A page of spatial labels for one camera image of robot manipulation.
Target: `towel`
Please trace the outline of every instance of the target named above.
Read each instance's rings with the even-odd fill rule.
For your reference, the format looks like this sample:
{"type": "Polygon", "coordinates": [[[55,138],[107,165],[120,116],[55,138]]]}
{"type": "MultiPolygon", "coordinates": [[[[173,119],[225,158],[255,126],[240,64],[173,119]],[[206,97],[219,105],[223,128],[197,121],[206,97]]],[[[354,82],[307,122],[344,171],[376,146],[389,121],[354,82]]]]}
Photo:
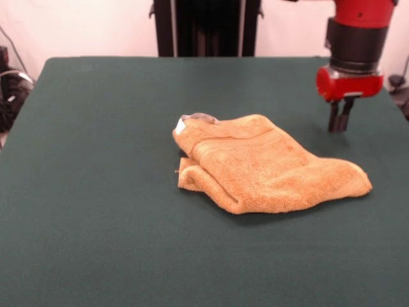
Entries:
{"type": "Polygon", "coordinates": [[[187,154],[178,187],[204,192],[232,214],[303,210],[372,189],[359,166],[313,155],[262,115],[184,115],[173,138],[187,154]]]}

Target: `table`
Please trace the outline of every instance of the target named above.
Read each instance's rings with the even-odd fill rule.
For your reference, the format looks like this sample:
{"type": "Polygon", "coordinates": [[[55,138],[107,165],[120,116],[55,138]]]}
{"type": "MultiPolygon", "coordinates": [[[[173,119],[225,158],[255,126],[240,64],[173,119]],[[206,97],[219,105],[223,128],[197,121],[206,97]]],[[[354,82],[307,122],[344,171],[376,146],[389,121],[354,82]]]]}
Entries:
{"type": "Polygon", "coordinates": [[[47,62],[0,156],[0,306],[409,306],[409,129],[385,92],[329,134],[319,58],[47,62]],[[359,199],[234,216],[179,190],[181,114],[268,116],[362,166],[359,199]]]}

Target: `towel tag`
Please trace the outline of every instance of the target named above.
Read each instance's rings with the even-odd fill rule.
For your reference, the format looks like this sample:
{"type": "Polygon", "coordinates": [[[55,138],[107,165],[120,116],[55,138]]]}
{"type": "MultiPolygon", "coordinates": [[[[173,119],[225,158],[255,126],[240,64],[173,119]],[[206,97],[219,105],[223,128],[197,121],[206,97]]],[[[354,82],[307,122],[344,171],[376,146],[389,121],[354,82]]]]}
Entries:
{"type": "Polygon", "coordinates": [[[174,131],[175,131],[175,133],[176,133],[177,135],[179,135],[179,134],[181,134],[181,132],[182,132],[183,130],[185,130],[185,128],[186,128],[186,125],[185,125],[185,123],[183,122],[182,118],[180,118],[179,121],[178,121],[178,124],[176,125],[176,128],[174,129],[174,131]]]}

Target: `folded towel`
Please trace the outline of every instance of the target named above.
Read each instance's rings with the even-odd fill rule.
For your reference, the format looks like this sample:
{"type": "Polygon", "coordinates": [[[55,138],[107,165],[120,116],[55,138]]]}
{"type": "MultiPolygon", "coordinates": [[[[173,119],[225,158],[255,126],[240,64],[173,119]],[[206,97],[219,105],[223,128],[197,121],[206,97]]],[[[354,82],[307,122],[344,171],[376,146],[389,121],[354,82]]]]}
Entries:
{"type": "Polygon", "coordinates": [[[359,166],[313,155],[261,115],[182,116],[173,137],[188,156],[178,187],[204,192],[233,214],[303,210],[372,189],[359,166]]]}

